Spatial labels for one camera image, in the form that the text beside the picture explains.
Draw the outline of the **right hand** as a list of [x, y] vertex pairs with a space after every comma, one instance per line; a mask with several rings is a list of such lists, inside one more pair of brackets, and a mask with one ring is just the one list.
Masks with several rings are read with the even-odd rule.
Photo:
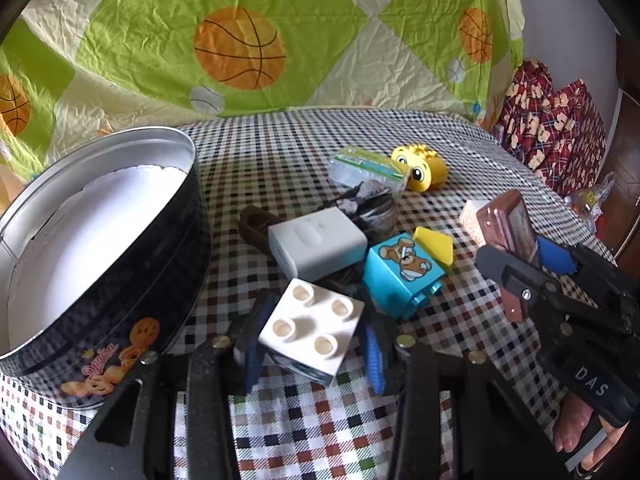
[[[574, 451], [592, 413], [592, 408], [576, 394], [568, 392], [564, 396], [560, 417], [553, 429], [553, 444], [556, 452]], [[605, 430], [606, 438], [582, 460], [582, 468], [585, 470], [596, 468], [604, 456], [614, 448], [627, 428], [627, 426], [615, 428], [602, 417], [599, 420]]]

